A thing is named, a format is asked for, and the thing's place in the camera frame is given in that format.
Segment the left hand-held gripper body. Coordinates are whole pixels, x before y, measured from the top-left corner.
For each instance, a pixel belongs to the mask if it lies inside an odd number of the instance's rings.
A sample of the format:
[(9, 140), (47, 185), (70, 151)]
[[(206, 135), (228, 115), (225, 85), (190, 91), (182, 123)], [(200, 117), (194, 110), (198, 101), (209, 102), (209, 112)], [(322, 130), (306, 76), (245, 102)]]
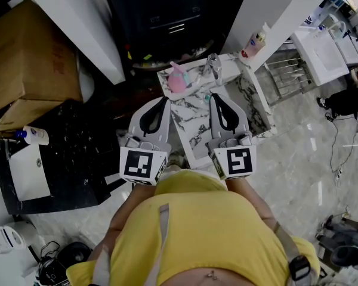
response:
[(168, 164), (169, 143), (151, 142), (128, 134), (120, 148), (119, 174), (130, 183), (155, 186)]

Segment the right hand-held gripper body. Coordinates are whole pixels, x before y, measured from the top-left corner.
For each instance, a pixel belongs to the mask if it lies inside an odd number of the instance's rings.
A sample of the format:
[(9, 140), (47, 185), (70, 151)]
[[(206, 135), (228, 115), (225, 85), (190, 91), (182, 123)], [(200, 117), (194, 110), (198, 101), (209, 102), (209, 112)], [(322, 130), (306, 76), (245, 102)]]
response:
[(257, 147), (250, 132), (215, 138), (206, 143), (221, 180), (244, 178), (256, 172)]

